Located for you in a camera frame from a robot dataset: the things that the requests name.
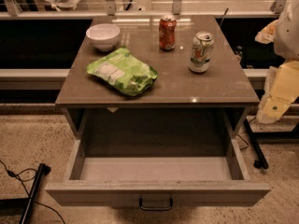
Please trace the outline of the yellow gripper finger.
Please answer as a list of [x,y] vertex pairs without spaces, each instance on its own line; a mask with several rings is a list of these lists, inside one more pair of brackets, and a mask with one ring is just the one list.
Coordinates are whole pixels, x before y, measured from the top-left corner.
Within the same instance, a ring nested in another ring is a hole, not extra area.
[[279,68],[271,66],[258,105],[257,120],[264,124],[279,120],[299,97],[299,62],[291,61]]
[[278,21],[274,20],[267,24],[256,36],[255,40],[262,44],[269,44],[274,41]]

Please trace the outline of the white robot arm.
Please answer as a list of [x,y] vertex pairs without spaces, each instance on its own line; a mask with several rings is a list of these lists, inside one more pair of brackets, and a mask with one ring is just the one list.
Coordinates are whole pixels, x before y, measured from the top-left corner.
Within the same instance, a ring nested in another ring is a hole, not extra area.
[[262,44],[274,44],[276,55],[285,59],[268,70],[257,120],[263,124],[279,120],[299,97],[299,0],[291,0],[279,18],[256,36]]

